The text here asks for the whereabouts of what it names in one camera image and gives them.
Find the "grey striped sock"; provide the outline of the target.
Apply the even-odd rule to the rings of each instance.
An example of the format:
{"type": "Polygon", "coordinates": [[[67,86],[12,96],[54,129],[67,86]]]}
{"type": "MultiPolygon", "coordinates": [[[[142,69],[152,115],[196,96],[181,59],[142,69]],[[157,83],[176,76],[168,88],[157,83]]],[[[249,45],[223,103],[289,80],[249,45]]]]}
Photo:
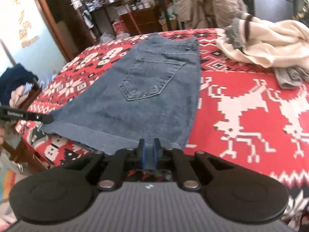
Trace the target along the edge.
{"type": "Polygon", "coordinates": [[[248,13],[237,11],[232,23],[225,29],[227,42],[235,49],[242,49],[249,39],[250,22],[254,17],[248,13]]]}

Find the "navy blue garment pile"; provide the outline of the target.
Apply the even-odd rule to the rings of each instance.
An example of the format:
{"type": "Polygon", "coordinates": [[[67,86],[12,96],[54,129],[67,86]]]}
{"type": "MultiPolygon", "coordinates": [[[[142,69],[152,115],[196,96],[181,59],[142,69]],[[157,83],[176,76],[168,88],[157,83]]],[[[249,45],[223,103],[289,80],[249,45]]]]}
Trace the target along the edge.
{"type": "Polygon", "coordinates": [[[28,71],[20,63],[7,68],[1,75],[1,104],[8,106],[11,99],[11,92],[21,85],[38,81],[38,76],[28,71]]]}

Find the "cream white sweater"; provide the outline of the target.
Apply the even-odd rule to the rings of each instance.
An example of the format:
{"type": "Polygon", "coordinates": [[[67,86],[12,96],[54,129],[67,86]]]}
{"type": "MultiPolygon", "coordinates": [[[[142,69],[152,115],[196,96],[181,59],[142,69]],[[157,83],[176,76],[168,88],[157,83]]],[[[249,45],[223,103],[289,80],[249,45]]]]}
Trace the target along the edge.
{"type": "Polygon", "coordinates": [[[264,68],[300,66],[308,69],[308,27],[296,20],[276,23],[252,19],[250,35],[242,49],[235,49],[224,34],[216,44],[229,59],[264,68]]]}

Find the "blue denim jeans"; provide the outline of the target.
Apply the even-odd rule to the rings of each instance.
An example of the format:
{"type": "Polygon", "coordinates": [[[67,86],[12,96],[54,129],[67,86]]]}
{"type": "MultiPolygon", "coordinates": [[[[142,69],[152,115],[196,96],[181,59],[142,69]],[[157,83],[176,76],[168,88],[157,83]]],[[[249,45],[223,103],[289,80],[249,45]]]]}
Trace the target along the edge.
{"type": "Polygon", "coordinates": [[[157,33],[142,40],[41,127],[107,154],[152,145],[182,149],[192,130],[201,85],[199,41],[157,33]]]}

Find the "red patterned table cloth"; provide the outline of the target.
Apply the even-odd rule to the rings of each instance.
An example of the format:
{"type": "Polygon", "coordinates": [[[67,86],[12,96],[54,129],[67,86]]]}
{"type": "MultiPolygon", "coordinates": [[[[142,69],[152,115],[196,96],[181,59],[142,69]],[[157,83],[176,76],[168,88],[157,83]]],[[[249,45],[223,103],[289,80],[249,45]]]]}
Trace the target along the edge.
{"type": "MultiPolygon", "coordinates": [[[[200,46],[201,93],[186,154],[197,150],[268,175],[290,189],[282,219],[296,231],[308,231],[308,83],[282,90],[271,70],[227,59],[216,46],[222,29],[161,32],[200,46]]],[[[150,34],[114,40],[85,49],[66,64],[28,111],[48,114],[79,96],[114,63],[150,34]]],[[[16,131],[48,169],[88,154],[86,149],[37,132],[21,121],[16,131]]]]}

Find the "silver refrigerator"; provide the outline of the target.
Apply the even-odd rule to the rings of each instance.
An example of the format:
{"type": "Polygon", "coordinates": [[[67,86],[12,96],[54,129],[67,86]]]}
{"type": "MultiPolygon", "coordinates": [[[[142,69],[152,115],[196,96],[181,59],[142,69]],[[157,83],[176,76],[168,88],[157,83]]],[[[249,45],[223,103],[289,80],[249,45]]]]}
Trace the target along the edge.
{"type": "Polygon", "coordinates": [[[254,0],[255,16],[272,22],[292,19],[304,0],[254,0]]]}

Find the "dark wooden drawer cabinet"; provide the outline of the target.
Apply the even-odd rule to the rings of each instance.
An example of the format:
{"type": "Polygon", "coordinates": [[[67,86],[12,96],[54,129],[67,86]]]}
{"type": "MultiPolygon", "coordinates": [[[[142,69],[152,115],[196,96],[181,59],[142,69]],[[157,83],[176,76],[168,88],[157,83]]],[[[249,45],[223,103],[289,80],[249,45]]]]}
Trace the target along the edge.
{"type": "Polygon", "coordinates": [[[135,27],[129,14],[123,14],[119,17],[124,24],[127,32],[131,36],[139,34],[151,34],[153,32],[161,32],[162,26],[159,23],[160,9],[158,6],[150,7],[148,9],[138,9],[131,12],[131,15],[138,26],[140,33],[135,27]]]}

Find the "beige jacket on chair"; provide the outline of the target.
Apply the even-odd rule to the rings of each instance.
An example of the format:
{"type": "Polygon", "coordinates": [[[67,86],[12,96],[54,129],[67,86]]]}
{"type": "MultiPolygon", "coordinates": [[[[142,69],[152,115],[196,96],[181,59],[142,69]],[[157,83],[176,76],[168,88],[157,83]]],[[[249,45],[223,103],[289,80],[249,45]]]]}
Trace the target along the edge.
{"type": "Polygon", "coordinates": [[[248,12],[243,0],[177,0],[175,13],[185,29],[225,28],[235,14],[248,12]]]}

